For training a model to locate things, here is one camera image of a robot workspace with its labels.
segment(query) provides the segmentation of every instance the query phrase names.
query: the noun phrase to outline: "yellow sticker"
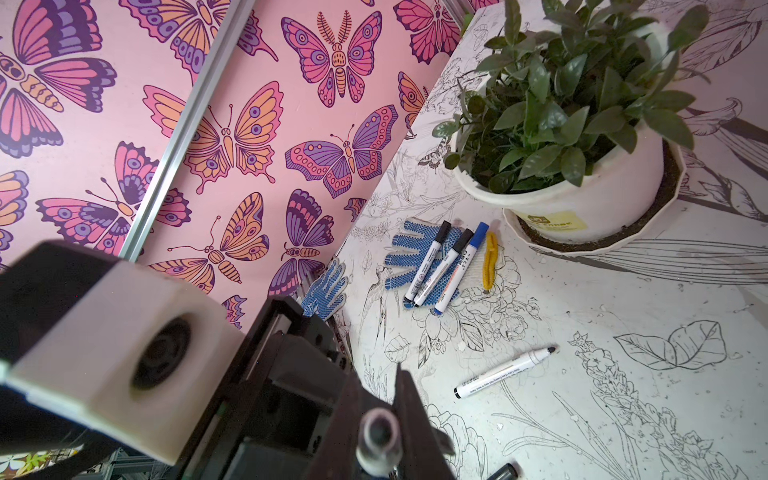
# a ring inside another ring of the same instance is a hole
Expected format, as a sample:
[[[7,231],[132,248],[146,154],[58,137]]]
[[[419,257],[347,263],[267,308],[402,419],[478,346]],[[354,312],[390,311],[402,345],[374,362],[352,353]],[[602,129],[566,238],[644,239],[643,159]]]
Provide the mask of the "yellow sticker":
[[[571,230],[586,230],[587,228],[587,224],[572,211],[546,215],[528,215],[518,212],[518,216],[525,220],[528,225],[538,230],[567,232]]]

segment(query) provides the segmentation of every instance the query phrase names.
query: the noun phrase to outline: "work glove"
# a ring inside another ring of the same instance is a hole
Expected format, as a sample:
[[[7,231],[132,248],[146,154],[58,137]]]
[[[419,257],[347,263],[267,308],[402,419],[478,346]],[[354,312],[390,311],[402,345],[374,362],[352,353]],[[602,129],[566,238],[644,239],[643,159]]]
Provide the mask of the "work glove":
[[[344,264],[336,258],[331,260],[328,269],[314,281],[301,302],[304,315],[312,316],[316,313],[323,321],[328,320],[346,302],[343,291],[348,282],[344,276]]]
[[[384,259],[384,264],[388,266],[400,267],[399,270],[393,272],[388,276],[384,282],[384,287],[387,290],[394,290],[401,286],[409,286],[413,279],[416,277],[416,271],[419,269],[419,265],[427,256],[427,251],[432,245],[432,241],[440,230],[439,225],[433,223],[426,223],[416,218],[408,218],[403,224],[403,232],[395,235],[392,238],[392,246],[395,247],[394,252],[390,253]],[[448,233],[448,237],[442,244],[442,248],[438,252],[435,260],[432,262],[432,266],[427,272],[426,280],[432,275],[432,272],[442,261],[443,257],[448,254],[448,250],[453,247],[456,240],[462,235],[462,229],[458,227],[451,227]],[[453,270],[458,265],[457,258],[453,264],[448,268],[445,275],[442,276],[432,292],[427,296],[424,306],[433,306],[437,303],[442,291],[445,290],[445,286],[448,285],[448,281],[451,279]],[[456,290],[451,300],[455,299],[460,294],[459,290]],[[403,306],[406,309],[416,308],[417,305],[411,300],[402,299]]]

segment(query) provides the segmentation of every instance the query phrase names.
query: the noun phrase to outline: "orange butterfly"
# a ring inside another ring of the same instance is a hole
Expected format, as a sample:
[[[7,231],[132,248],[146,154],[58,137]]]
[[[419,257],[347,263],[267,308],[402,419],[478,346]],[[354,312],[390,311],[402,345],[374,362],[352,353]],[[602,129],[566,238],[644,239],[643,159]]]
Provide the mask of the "orange butterfly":
[[[214,265],[218,265],[219,271],[233,282],[242,283],[240,272],[229,260],[225,260],[226,255],[235,260],[244,260],[247,262],[258,260],[266,255],[270,248],[270,239],[266,235],[261,235],[261,217],[264,213],[264,202],[261,194],[253,192],[245,197],[240,205],[232,214],[224,235],[221,239],[220,249],[214,249],[214,226],[221,220],[221,216],[216,217],[214,226],[211,226],[210,245],[200,250],[189,245],[182,247],[169,248],[168,251],[177,248],[191,248],[198,252],[205,252],[208,258],[185,258],[181,260],[169,260],[167,262],[153,263],[149,265],[151,269],[166,273],[176,278],[186,280],[192,283],[205,293],[210,293],[214,289],[215,275]]]
[[[152,110],[152,120],[160,125],[163,135],[170,137],[184,109],[184,101],[152,85],[145,85],[144,93],[147,95],[144,104]],[[265,175],[270,183],[275,183],[266,168],[272,164],[274,151],[269,142],[275,138],[275,131],[280,126],[282,100],[280,84],[272,81],[264,85],[243,107],[234,132],[230,130],[232,104],[226,127],[221,126],[208,107],[211,121],[219,128],[206,118],[208,114],[203,116],[184,157],[184,164],[203,180],[197,188],[198,194],[203,193],[206,182],[226,177],[234,166],[243,174]]]
[[[416,86],[416,83],[403,71],[397,74],[397,81],[398,89],[400,90],[400,106],[406,111],[406,127],[408,127],[406,140],[410,140],[415,138],[411,127],[422,110],[426,98],[429,96],[429,90],[426,87],[422,87],[422,93],[422,90]]]

